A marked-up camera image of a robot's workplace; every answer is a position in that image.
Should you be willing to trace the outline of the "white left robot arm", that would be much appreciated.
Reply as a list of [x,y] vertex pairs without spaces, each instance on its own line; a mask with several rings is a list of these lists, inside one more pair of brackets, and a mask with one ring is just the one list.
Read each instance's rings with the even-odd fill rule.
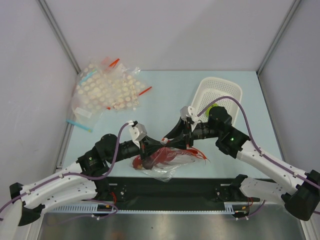
[[147,135],[123,143],[119,140],[117,135],[106,134],[91,150],[60,172],[29,185],[12,184],[9,187],[11,199],[21,201],[17,225],[29,225],[64,204],[106,200],[111,191],[107,176],[116,162],[136,156],[147,160],[169,143],[168,138],[158,141]]

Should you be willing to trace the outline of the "white perforated plastic basket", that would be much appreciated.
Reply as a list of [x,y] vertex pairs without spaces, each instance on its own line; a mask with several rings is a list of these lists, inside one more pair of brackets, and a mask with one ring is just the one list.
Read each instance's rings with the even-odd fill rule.
[[[238,84],[222,78],[206,77],[200,82],[191,106],[197,110],[197,113],[200,113],[209,103],[219,97],[229,96],[240,103],[242,95],[243,91]],[[227,113],[232,117],[232,125],[234,125],[239,112],[238,105],[228,98],[218,100],[215,105],[227,110]]]

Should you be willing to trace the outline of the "clear bag with orange zipper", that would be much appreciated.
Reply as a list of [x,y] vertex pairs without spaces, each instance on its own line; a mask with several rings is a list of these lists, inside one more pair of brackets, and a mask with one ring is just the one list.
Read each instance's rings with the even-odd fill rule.
[[165,146],[169,142],[163,138],[159,144],[144,143],[142,154],[132,157],[129,166],[148,177],[168,182],[179,168],[210,161],[202,151],[193,146],[188,145],[185,149]]

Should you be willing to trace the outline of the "dark red toy fruit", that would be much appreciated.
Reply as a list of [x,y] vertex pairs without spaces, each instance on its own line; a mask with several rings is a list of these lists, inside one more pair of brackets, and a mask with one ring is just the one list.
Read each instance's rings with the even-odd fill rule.
[[153,168],[154,164],[152,161],[143,161],[142,167],[146,170],[151,170]]

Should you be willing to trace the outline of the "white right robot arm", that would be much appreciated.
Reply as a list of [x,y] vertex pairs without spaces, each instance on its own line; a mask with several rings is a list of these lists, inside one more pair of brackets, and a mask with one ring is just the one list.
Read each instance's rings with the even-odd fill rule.
[[283,206],[302,221],[311,218],[320,202],[319,172],[305,172],[282,160],[271,159],[254,144],[252,137],[232,126],[232,117],[222,106],[211,108],[206,122],[196,117],[193,107],[183,107],[178,123],[165,138],[172,148],[190,147],[195,140],[215,138],[215,145],[222,153],[251,165],[272,180],[238,175],[230,188],[231,196],[237,201],[245,197],[266,200]]

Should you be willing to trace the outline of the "red toy lobster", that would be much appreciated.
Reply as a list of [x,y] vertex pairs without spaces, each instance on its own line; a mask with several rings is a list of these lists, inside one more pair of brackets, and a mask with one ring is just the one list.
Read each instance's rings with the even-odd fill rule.
[[195,147],[187,149],[162,147],[143,160],[138,155],[132,160],[132,167],[136,170],[145,170],[142,166],[144,161],[153,162],[153,167],[155,168],[164,168],[189,164],[198,160],[207,161],[208,158]]

